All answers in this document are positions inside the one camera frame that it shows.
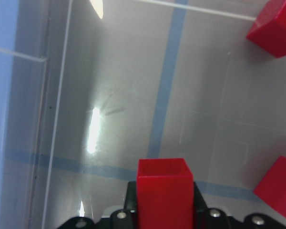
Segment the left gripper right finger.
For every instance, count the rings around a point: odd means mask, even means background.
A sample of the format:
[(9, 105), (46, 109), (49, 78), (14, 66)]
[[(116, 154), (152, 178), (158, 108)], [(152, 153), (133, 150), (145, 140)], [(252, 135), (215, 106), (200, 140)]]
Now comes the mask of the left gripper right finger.
[(209, 208), (194, 183), (194, 228), (195, 229), (286, 229), (286, 226), (262, 213), (247, 215), (238, 221), (221, 209)]

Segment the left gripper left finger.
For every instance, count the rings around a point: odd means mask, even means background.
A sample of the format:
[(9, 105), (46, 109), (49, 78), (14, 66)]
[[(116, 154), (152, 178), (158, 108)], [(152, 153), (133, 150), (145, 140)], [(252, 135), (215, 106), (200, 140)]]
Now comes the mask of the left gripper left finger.
[(136, 229), (137, 226), (137, 198), (136, 182), (127, 184), (126, 197), (122, 209), (114, 211), (110, 216), (94, 222), (87, 217), (73, 217), (62, 225), (60, 229)]

